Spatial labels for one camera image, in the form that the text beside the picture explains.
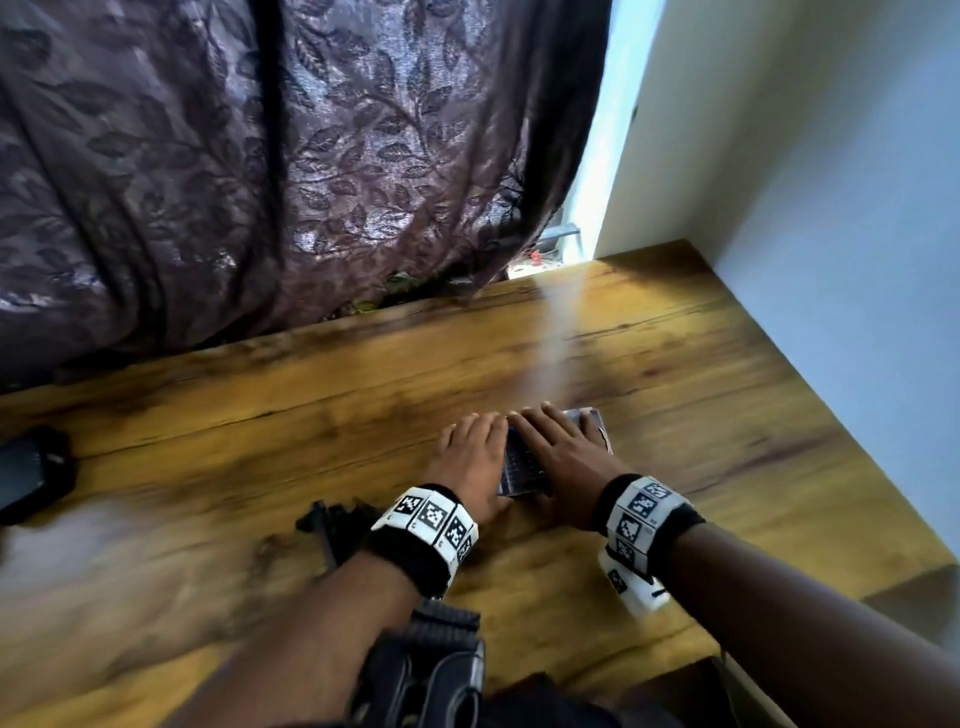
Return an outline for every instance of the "forearm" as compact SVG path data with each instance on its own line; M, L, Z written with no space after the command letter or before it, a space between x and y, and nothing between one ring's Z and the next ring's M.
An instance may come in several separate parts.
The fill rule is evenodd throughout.
M691 528L659 576L799 725L956 725L960 667L726 531Z
M166 725L339 720L377 637L405 624L420 599L403 571L361 551L299 596Z

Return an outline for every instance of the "curtain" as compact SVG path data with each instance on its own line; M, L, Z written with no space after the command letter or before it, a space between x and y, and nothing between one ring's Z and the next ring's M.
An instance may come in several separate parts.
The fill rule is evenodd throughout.
M0 379L469 295L562 203L601 0L5 0Z

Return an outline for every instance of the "wooden table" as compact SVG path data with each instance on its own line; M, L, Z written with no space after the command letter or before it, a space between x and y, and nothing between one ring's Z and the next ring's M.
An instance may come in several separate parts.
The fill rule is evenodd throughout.
M853 597L953 561L684 242L0 399L7 434L68 431L76 492L2 535L5 725L156 723L324 569L294 520L386 505L440 428L551 399L710 519ZM600 537L519 504L449 600L482 612L488 687L545 669L614 692L716 644L675 604L641 623Z

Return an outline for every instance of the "hand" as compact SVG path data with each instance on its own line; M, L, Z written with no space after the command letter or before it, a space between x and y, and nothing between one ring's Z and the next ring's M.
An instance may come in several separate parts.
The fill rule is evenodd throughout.
M444 428L421 483L445 485L457 494L470 517L483 525L510 505L496 494L507 447L507 420L496 412L467 415Z
M597 499L611 480L633 470L607 452L607 443L588 409L580 428L549 402L510 413L510 424L540 461L553 484L553 497L540 499L567 525L592 530Z

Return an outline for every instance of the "wooden tabletop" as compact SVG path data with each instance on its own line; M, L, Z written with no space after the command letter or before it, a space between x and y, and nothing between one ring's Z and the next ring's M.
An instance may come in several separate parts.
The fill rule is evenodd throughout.
M73 438L77 489L2 532L0 720L151 725L324 570L310 502L386 506L471 411L601 410L614 450L709 519L863 597L952 563L689 244L670 243L0 398L0 434ZM488 688L546 670L615 692L716 644L636 622L601 539L521 504L448 600L483 615Z

